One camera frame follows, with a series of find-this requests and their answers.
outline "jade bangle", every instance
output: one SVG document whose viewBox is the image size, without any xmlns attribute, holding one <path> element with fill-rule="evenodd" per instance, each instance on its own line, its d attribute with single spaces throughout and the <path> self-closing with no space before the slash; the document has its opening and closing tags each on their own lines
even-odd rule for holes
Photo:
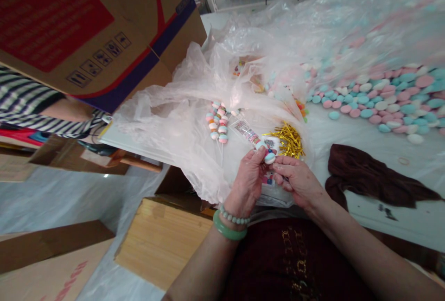
<svg viewBox="0 0 445 301">
<path fill-rule="evenodd" d="M 228 226 L 221 222 L 219 218 L 220 210 L 217 210 L 215 214 L 213 214 L 213 225 L 215 228 L 225 237 L 232 241 L 241 241 L 247 235 L 247 228 L 243 231 L 235 231 L 231 230 Z"/>
</svg>

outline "plastic bag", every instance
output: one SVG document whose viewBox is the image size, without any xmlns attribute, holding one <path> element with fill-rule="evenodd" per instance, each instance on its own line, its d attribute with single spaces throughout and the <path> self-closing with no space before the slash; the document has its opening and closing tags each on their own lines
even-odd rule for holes
<svg viewBox="0 0 445 301">
<path fill-rule="evenodd" d="M 295 99 L 304 102 L 308 89 L 362 73 L 443 64 L 444 15 L 445 0 L 280 0 L 261 12 L 234 14 L 221 31 L 211 31 L 205 53 L 190 45 L 172 83 L 139 92 L 114 122 L 141 145 L 171 155 L 202 199 L 220 203 L 252 146 L 235 135 L 224 147 L 210 138 L 204 118 L 211 101 L 242 109 L 259 135 L 292 124 L 311 167 L 310 135 Z M 279 188 L 263 194 L 266 205 L 293 203 Z"/>
</svg>

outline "white table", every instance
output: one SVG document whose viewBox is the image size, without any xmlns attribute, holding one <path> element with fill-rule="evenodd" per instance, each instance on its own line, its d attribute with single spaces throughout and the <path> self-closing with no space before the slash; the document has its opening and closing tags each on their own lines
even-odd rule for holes
<svg viewBox="0 0 445 301">
<path fill-rule="evenodd" d="M 207 34 L 210 27 L 220 29 L 230 13 L 211 13 L 201 16 Z M 437 131 L 426 136 L 421 146 L 413 146 L 404 134 L 382 134 L 374 125 L 363 119 L 342 116 L 334 122 L 328 119 L 328 111 L 320 105 L 309 104 L 308 131 L 315 147 L 315 167 L 313 172 L 321 184 L 329 177 L 327 163 L 332 143 L 356 147 L 386 163 L 401 174 L 418 179 L 427 187 L 445 198 L 445 140 Z M 175 165 L 171 156 L 155 149 L 146 150 L 133 142 L 128 135 L 120 133 L 113 125 L 101 138 L 102 143 L 125 149 L 145 157 L 170 165 Z M 402 165 L 400 158 L 407 159 L 409 165 Z M 445 203 L 419 202 L 417 209 L 403 207 L 389 208 L 397 219 L 393 221 L 379 210 L 380 201 L 346 192 L 351 215 L 363 226 L 417 243 L 428 248 L 445 252 Z"/>
</svg>

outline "person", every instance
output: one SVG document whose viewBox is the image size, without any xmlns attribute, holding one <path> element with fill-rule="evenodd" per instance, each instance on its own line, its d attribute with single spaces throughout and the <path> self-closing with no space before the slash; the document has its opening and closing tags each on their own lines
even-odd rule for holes
<svg viewBox="0 0 445 301">
<path fill-rule="evenodd" d="M 95 143 L 104 112 L 0 66 L 0 124 Z"/>
<path fill-rule="evenodd" d="M 252 150 L 241 160 L 223 211 L 238 218 L 254 211 L 268 168 L 264 153 Z M 278 156 L 271 168 L 310 220 L 265 210 L 260 219 L 252 215 L 237 241 L 230 238 L 243 236 L 247 226 L 216 211 L 163 300 L 445 300 L 441 286 L 334 202 L 304 162 Z"/>
</svg>

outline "left hand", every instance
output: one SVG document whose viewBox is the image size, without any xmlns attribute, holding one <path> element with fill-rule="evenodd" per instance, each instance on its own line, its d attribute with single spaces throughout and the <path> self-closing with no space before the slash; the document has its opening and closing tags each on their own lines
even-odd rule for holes
<svg viewBox="0 0 445 301">
<path fill-rule="evenodd" d="M 261 184 L 269 166 L 264 161 L 266 149 L 251 150 L 240 162 L 232 191 L 224 202 L 227 212 L 239 218 L 248 218 L 261 195 Z"/>
</svg>

